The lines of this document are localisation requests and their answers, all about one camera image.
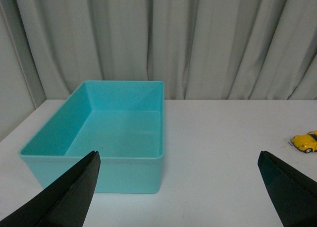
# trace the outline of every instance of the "white wall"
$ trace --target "white wall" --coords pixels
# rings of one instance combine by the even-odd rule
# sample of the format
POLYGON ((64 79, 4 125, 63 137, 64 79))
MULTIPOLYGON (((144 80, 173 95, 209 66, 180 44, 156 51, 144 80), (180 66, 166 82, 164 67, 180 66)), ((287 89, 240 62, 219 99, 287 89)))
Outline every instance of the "white wall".
POLYGON ((34 110, 0 8, 0 141, 34 110))

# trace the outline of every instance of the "gray curtain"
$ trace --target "gray curtain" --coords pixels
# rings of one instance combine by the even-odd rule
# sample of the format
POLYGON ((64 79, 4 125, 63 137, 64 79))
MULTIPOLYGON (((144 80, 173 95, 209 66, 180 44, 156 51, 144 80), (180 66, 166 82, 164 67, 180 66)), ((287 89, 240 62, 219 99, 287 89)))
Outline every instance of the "gray curtain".
POLYGON ((162 80, 166 99, 315 99, 317 0, 17 0, 48 99, 162 80))

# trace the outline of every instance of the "plastic storage box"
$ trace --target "plastic storage box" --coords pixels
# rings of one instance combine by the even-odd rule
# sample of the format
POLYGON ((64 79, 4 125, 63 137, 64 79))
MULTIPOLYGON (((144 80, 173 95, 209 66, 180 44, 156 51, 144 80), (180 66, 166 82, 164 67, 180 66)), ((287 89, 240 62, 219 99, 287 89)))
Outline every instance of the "plastic storage box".
POLYGON ((95 192, 156 193, 164 158, 164 84, 86 81, 21 149, 43 188, 90 151, 101 167, 95 192))

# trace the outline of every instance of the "yellow toy car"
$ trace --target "yellow toy car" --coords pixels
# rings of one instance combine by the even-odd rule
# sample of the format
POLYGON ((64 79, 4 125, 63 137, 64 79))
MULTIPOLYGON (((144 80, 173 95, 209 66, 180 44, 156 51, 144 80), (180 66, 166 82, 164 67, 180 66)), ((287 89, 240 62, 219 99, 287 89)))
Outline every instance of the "yellow toy car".
POLYGON ((304 135, 296 135, 291 139, 291 144, 305 153, 317 152, 317 130, 304 135))

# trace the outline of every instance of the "white table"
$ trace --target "white table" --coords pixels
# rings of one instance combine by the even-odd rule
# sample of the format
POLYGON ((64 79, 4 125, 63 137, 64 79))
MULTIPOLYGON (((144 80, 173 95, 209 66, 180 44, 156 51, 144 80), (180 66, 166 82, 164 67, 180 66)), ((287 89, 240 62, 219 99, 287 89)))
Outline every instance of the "white table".
MULTIPOLYGON (((42 191, 18 151, 59 108, 46 100, 0 142, 0 219, 42 191)), ((268 150, 317 180, 317 153, 287 142, 317 129, 317 101, 165 101, 157 194, 95 194, 85 227, 281 227, 257 160, 268 150)))

